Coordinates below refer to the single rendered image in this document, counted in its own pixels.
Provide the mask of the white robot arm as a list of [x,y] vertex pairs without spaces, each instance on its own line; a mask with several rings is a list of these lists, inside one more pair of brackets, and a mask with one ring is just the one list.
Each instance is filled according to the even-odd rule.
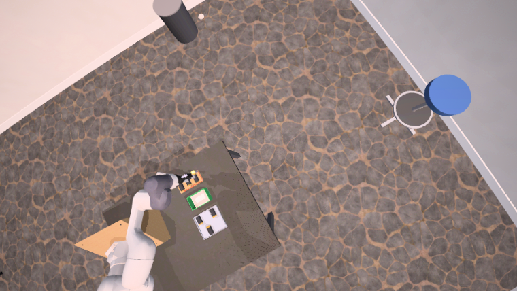
[[133,197],[126,241],[115,241],[107,250],[110,263],[108,276],[97,291],[153,291],[154,278],[150,275],[156,245],[141,229],[146,209],[165,210],[171,203],[178,183],[174,174],[157,173],[144,182],[144,189]]

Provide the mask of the green open box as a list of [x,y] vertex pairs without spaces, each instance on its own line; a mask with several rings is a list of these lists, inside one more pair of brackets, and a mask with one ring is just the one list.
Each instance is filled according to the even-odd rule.
[[201,192],[198,191],[190,197],[186,198],[192,210],[195,210],[196,208],[204,205],[205,203],[213,199],[209,190],[207,188],[203,189],[204,190],[202,191],[200,190]]

